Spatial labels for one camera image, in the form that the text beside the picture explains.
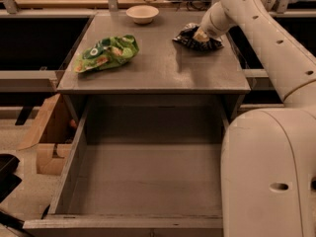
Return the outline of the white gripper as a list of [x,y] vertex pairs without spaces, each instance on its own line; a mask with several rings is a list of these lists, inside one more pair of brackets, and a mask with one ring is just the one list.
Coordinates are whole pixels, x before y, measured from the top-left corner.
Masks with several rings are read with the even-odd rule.
[[193,36],[198,42],[207,42],[209,37],[217,39],[229,31],[230,19],[220,2],[216,2],[206,11],[201,19],[200,28],[202,31],[197,30]]

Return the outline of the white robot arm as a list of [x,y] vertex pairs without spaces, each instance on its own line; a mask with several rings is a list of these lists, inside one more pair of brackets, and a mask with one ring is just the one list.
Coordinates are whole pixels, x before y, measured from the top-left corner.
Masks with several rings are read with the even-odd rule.
[[315,237],[314,56],[270,15],[276,0],[219,0],[200,27],[218,38],[239,27],[283,102],[228,126],[221,149],[224,237]]

